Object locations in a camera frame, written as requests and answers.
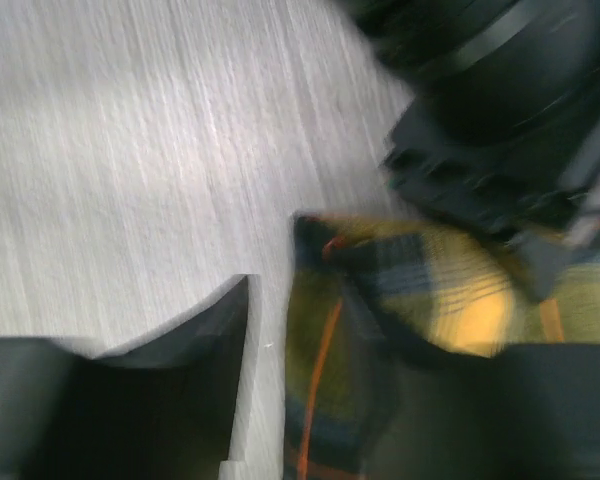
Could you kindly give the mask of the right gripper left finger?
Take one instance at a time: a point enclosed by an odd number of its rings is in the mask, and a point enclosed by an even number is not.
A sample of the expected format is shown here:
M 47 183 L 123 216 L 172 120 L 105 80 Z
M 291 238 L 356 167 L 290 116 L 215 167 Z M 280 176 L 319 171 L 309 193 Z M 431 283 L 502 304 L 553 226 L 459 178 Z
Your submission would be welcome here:
M 0 479 L 215 479 L 228 458 L 249 280 L 123 349 L 0 337 Z

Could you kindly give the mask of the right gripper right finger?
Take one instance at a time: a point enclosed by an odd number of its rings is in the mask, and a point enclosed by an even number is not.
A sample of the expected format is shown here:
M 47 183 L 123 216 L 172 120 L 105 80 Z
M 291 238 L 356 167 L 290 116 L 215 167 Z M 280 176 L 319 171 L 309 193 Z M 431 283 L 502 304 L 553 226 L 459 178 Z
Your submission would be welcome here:
M 600 344 L 451 353 L 356 289 L 347 337 L 372 479 L 600 479 Z

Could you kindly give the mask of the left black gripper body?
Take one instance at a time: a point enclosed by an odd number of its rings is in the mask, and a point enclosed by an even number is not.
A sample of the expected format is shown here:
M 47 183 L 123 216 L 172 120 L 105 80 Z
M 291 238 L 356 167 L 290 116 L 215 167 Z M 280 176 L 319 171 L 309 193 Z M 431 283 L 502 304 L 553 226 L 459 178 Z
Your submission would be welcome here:
M 600 205 L 600 98 L 486 146 L 452 140 L 418 103 L 395 126 L 383 162 L 398 194 L 469 231 L 535 300 L 552 292 Z

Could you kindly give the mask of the yellow plaid long sleeve shirt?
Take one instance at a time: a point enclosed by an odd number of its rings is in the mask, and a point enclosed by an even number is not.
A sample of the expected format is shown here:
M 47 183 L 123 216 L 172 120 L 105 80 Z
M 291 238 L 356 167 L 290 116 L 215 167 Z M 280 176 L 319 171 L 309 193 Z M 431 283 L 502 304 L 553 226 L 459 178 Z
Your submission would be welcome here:
M 546 300 L 531 300 L 469 234 L 422 220 L 296 218 L 286 322 L 283 475 L 363 479 L 341 282 L 449 351 L 600 343 L 600 228 Z

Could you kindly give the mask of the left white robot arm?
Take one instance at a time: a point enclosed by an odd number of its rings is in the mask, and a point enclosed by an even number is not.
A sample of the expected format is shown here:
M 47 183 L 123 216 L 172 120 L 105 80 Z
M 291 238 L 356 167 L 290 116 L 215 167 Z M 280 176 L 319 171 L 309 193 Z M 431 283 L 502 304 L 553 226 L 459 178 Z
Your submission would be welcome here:
M 547 298 L 600 208 L 600 1 L 343 1 L 413 99 L 384 168 Z

